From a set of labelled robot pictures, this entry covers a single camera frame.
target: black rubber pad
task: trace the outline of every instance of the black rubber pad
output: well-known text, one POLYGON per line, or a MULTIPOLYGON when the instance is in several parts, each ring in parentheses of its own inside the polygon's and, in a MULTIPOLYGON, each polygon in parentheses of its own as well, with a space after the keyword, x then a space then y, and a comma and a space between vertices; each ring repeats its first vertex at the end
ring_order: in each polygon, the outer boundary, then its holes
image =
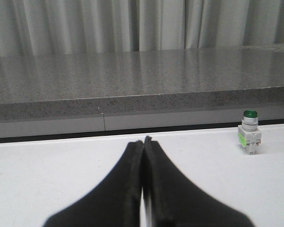
POLYGON ((44 227, 139 227, 143 143, 127 148, 106 178, 44 227))
POLYGON ((152 227, 254 226, 247 216, 188 180, 150 137, 144 143, 143 194, 152 227))

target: white curtain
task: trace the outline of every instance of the white curtain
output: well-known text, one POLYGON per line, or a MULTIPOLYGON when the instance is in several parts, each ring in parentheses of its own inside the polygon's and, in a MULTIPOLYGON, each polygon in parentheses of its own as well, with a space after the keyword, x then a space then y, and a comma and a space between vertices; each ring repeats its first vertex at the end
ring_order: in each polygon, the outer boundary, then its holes
POLYGON ((0 0, 0 57, 284 43, 284 0, 0 0))

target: green lens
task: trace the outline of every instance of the green lens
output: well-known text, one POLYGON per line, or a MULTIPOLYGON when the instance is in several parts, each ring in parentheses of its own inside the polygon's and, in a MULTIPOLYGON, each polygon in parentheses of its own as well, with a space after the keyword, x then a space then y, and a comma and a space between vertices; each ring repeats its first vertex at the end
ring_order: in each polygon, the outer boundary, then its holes
POLYGON ((244 117, 256 118, 257 112, 254 110, 246 110, 244 111, 244 117))

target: gray speckled countertop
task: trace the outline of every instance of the gray speckled countertop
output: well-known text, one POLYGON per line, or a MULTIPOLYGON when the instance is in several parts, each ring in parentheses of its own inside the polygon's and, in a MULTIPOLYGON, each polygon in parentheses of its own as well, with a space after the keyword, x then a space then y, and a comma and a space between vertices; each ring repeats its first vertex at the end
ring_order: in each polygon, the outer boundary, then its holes
POLYGON ((284 103, 284 44, 0 58, 0 121, 284 103))

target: green label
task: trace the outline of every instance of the green label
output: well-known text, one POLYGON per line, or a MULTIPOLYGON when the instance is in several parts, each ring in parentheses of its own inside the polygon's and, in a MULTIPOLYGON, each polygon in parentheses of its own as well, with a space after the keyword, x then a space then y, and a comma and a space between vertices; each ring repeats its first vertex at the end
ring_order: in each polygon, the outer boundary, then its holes
POLYGON ((238 133, 238 136, 239 136, 239 141, 240 141, 240 144, 243 146, 243 147, 246 147, 246 139, 242 136, 241 133, 238 133))

